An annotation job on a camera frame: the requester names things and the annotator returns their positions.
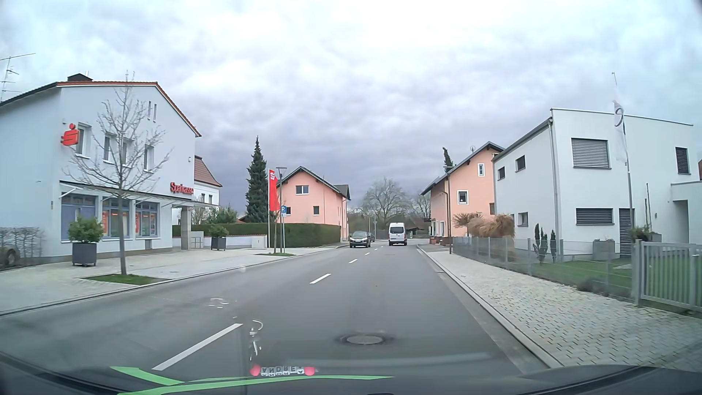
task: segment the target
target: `dark car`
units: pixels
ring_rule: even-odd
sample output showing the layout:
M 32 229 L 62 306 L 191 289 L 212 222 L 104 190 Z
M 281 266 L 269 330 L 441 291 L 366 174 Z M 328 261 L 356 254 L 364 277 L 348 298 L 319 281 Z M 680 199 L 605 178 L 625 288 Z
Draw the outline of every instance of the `dark car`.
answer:
M 351 235 L 351 237 L 349 238 L 349 248 L 353 248 L 359 245 L 362 245 L 366 248 L 371 246 L 371 238 L 369 237 L 368 232 L 357 231 Z

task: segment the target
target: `orange house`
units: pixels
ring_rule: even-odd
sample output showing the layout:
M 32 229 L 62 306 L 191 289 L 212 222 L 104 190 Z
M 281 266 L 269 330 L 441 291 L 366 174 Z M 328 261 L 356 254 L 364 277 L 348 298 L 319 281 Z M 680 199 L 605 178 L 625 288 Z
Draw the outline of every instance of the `orange house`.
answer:
M 482 216 L 495 214 L 492 157 L 503 150 L 504 148 L 488 141 L 453 166 L 448 173 L 438 176 L 421 193 L 430 193 L 432 235 L 449 236 L 447 202 L 450 202 L 451 217 L 457 213 L 471 212 L 479 212 Z M 466 230 L 454 225 L 450 235 L 464 236 Z
M 281 197 L 288 209 L 285 222 L 338 225 L 342 240 L 348 238 L 348 184 L 332 185 L 300 166 L 278 182 L 278 198 Z

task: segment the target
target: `road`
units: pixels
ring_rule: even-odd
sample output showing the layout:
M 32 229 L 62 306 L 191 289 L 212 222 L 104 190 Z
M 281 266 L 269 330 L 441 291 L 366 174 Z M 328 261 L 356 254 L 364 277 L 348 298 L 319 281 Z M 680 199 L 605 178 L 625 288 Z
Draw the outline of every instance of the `road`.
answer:
M 417 242 L 379 240 L 5 316 L 0 350 L 57 372 L 129 366 L 184 381 L 236 377 L 250 368 L 255 318 L 263 366 L 464 377 L 545 368 Z M 383 341 L 342 340 L 359 334 Z

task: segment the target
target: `white house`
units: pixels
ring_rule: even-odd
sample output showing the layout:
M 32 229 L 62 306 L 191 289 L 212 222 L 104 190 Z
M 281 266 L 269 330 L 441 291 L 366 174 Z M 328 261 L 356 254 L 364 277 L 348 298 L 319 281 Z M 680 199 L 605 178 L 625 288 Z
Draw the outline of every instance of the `white house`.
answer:
M 41 86 L 0 103 L 0 139 L 5 148 L 0 154 L 0 179 L 5 186 L 0 227 L 41 230 L 39 248 L 32 250 L 40 262 L 70 258 L 67 229 L 78 215 L 102 221 L 105 237 L 98 244 L 99 257 L 119 251 L 114 190 L 76 182 L 66 173 L 77 172 L 72 157 L 110 163 L 109 152 L 102 152 L 96 143 L 114 147 L 111 136 L 101 132 L 98 114 L 105 112 L 103 102 L 116 105 L 116 91 L 125 86 L 145 111 L 148 107 L 139 128 L 166 131 L 161 143 L 148 148 L 144 169 L 148 171 L 154 159 L 170 157 L 153 181 L 123 204 L 126 249 L 170 251 L 171 208 L 198 205 L 192 188 L 195 138 L 201 135 L 157 82 L 99 82 L 77 74 L 65 82 Z M 78 131 L 77 144 L 65 146 L 63 139 L 71 125 Z
M 201 156 L 195 155 L 194 171 L 194 193 L 193 199 L 205 202 L 210 205 L 219 205 L 219 191 L 222 184 L 218 183 L 215 177 L 207 168 Z M 173 223 L 180 225 L 180 208 L 173 208 Z
M 702 243 L 692 125 L 626 115 L 625 127 L 635 225 L 650 224 L 663 242 Z M 534 239 L 539 223 L 564 240 L 565 254 L 589 254 L 596 239 L 629 253 L 627 169 L 615 149 L 613 114 L 551 109 L 492 159 L 496 212 L 514 216 L 518 240 Z

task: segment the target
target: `white van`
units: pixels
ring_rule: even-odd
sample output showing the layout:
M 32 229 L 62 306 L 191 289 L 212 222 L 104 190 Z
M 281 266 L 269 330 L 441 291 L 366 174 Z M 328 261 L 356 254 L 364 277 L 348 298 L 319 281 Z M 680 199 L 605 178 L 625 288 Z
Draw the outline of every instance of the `white van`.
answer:
M 404 232 L 404 224 L 402 222 L 392 222 L 390 223 L 390 229 L 388 231 L 388 243 L 407 245 L 407 234 Z

